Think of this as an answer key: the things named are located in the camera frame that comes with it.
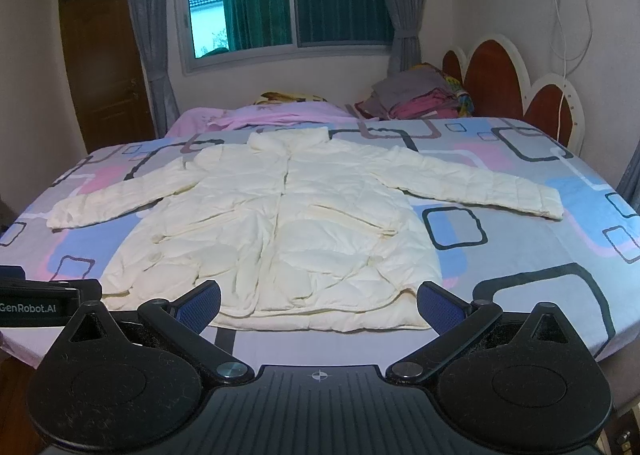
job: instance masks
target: wooden floor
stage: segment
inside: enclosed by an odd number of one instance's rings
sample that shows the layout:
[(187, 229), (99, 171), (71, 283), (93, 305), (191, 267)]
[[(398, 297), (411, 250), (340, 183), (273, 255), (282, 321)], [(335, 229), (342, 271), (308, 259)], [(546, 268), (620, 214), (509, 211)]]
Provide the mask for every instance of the wooden floor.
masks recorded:
[(34, 370), (15, 358), (0, 363), (0, 454), (35, 455), (44, 448), (27, 416), (25, 392)]

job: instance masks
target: jacket sleeve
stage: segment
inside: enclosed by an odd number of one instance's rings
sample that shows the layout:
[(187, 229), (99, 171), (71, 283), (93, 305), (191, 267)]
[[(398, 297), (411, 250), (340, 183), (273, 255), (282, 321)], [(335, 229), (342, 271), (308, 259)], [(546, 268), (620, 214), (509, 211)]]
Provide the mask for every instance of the jacket sleeve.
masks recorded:
[(150, 202), (191, 189), (205, 173), (184, 158), (174, 159), (141, 177), (59, 201), (49, 214), (47, 227), (81, 228), (114, 219)]
[(369, 171), (382, 184), (418, 197), (500, 206), (562, 220), (558, 190), (522, 177), (442, 161), (400, 147), (374, 159)]

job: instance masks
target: white puffer jacket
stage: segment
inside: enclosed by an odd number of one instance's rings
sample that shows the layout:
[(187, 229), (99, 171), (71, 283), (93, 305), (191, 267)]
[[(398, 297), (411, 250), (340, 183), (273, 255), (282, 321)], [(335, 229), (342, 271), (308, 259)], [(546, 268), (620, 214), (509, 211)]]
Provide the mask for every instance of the white puffer jacket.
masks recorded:
[(212, 146), (193, 162), (68, 198), (47, 225), (104, 222), (164, 198), (101, 278), (111, 309), (172, 300), (215, 279), (220, 326), (426, 328), (415, 293), (441, 282), (440, 266), (403, 191), (562, 218), (553, 188), (313, 128), (252, 134), (246, 145)]

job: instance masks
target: door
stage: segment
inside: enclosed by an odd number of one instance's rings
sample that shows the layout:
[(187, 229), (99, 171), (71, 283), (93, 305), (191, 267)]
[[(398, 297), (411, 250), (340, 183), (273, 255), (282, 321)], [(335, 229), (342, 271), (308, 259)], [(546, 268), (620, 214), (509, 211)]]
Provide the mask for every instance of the door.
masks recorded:
[(154, 139), (127, 0), (60, 0), (60, 28), (87, 151)]

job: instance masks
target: bed sheet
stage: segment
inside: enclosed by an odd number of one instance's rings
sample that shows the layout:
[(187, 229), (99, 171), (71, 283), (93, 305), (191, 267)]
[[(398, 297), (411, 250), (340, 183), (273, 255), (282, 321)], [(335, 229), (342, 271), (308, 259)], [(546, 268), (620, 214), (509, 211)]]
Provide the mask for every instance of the bed sheet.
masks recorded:
[[(523, 122), (501, 118), (416, 120), (329, 126), (333, 139), (406, 146), (421, 154), (519, 175), (559, 190), (564, 220), (552, 222), (490, 207), (409, 196), (440, 259), (444, 286), (460, 298), (492, 299), (508, 311), (558, 304), (597, 359), (640, 329), (640, 218), (578, 157)], [(259, 128), (273, 131), (277, 128)], [(253, 130), (196, 134), (95, 152), (57, 179), (0, 238), (0, 264), (29, 279), (100, 278), (111, 256), (148, 209), (116, 220), (52, 232), (58, 200), (137, 177), (206, 146), (245, 143)], [(2, 329), (2, 348), (36, 366), (59, 333)], [(427, 331), (251, 332), (207, 327), (203, 336), (249, 363), (353, 365), (391, 362), (436, 335)]]

